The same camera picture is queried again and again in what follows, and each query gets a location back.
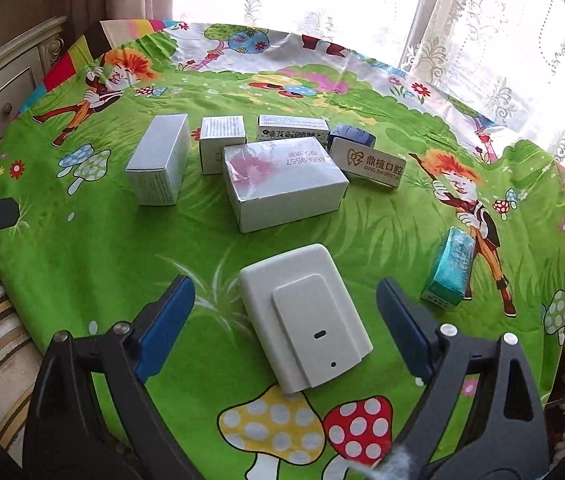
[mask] teal box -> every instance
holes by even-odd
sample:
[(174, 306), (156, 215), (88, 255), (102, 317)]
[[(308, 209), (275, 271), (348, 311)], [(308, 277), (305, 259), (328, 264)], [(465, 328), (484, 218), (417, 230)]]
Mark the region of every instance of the teal box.
[(442, 243), (440, 254), (420, 296), (436, 306), (450, 310), (465, 296), (475, 240), (466, 232), (452, 227)]

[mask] small box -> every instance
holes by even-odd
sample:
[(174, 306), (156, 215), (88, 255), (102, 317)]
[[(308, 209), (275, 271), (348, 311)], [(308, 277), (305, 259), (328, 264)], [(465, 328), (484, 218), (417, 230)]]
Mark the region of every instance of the small box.
[(363, 144), (334, 137), (329, 154), (342, 171), (365, 176), (387, 186), (398, 187), (406, 160)]
[(329, 125), (324, 119), (261, 115), (258, 117), (258, 140), (297, 139), (315, 137), (326, 146)]
[(204, 117), (198, 145), (202, 174), (222, 173), (222, 150), (236, 144), (246, 144), (242, 115)]
[(320, 244), (245, 267), (238, 283), (286, 394), (338, 377), (373, 350), (338, 268)]
[(140, 205), (174, 205), (190, 148), (187, 114), (155, 116), (125, 172)]
[(356, 142), (357, 144), (362, 144), (363, 146), (368, 146), (373, 148), (376, 145), (376, 136), (361, 130), (356, 126), (351, 126), (349, 124), (336, 124), (335, 128), (331, 130), (326, 142), (326, 150), (331, 150), (331, 143), (334, 137), (342, 137), (343, 139), (350, 140), (351, 142)]
[(474, 248), (470, 235), (457, 227), (449, 229), (421, 299), (446, 310), (458, 306), (471, 278)]
[(335, 211), (349, 184), (313, 137), (229, 146), (223, 165), (243, 233)]

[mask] cartoon face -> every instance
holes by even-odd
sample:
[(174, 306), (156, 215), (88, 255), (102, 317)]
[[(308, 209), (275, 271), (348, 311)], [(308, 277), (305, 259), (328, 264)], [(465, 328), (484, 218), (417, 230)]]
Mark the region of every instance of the cartoon face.
[(453, 186), (453, 189), (460, 195), (460, 198), (469, 201), (477, 200), (477, 192), (473, 180), (456, 173), (444, 173), (444, 176), (451, 186)]
[(140, 79), (138, 79), (129, 69), (119, 64), (115, 64), (112, 69), (112, 73), (107, 79), (106, 85), (109, 90), (124, 90), (129, 86), (135, 85), (139, 81)]

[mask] table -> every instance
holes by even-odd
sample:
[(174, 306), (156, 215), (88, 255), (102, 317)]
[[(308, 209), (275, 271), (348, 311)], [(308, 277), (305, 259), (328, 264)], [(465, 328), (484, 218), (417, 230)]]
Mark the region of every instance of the table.
[[(495, 123), (326, 41), (242, 25), (101, 27), (104, 34), (69, 49), (0, 148), (0, 198), (21, 205), (18, 224), (0, 232), (0, 275), (40, 348), (60, 329), (84, 336), (133, 319), (186, 274), (196, 306), (162, 373), (147, 383), (185, 452), (212, 480), (341, 479), (342, 457), (375, 462), (377, 446), (386, 451), (423, 391), (377, 312), (377, 283), (393, 276), (416, 299), (445, 232), (469, 230), (478, 218), (488, 250), (476, 256), (472, 300), (435, 313), (470, 335), (516, 333), (546, 400), (565, 325), (565, 194), (548, 153), (526, 140), (497, 153)], [(112, 36), (129, 41), (103, 39)], [(193, 142), (178, 204), (137, 206), (124, 168), (156, 114), (182, 112), (194, 140), (205, 116), (243, 115), (250, 141), (259, 114), (353, 124), (377, 137), (376, 148), (404, 158), (405, 173), (398, 190), (352, 176), (338, 211), (243, 235), (222, 176), (200, 174)], [(481, 206), (467, 212), (441, 202), (432, 176), (454, 196), (475, 192)], [(237, 275), (316, 242), (333, 256), (374, 350), (337, 379), (284, 397)], [(96, 382), (106, 420), (122, 435), (104, 381)], [(438, 457), (457, 443), (475, 382), (467, 378), (460, 392)], [(368, 431), (341, 446), (333, 421), (352, 414), (383, 420), (377, 446), (365, 440)]]

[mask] orange hair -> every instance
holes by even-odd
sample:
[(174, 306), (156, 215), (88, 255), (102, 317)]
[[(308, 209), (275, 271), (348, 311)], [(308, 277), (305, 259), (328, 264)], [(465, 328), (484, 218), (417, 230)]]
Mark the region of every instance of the orange hair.
[(104, 60), (110, 65), (120, 65), (126, 68), (141, 81), (149, 81), (158, 77), (158, 73), (151, 69), (151, 60), (133, 48), (110, 50), (104, 55)]
[(422, 159), (422, 167), (431, 174), (455, 173), (459, 176), (473, 180), (476, 184), (482, 183), (478, 174), (457, 160), (455, 155), (432, 148), (427, 150)]

